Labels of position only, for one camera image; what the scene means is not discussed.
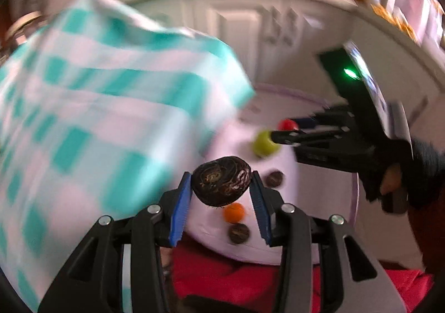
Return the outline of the right gloved hand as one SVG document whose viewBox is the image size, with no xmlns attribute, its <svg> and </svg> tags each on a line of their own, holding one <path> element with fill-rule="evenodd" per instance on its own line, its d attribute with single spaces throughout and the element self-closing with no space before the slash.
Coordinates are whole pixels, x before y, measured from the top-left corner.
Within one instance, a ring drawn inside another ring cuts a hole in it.
<svg viewBox="0 0 445 313">
<path fill-rule="evenodd" d="M 444 152 L 432 144 L 412 139 L 412 152 L 396 151 L 389 157 L 375 156 L 359 172 L 366 200 L 379 201 L 384 212 L 441 209 L 444 205 Z"/>
</svg>

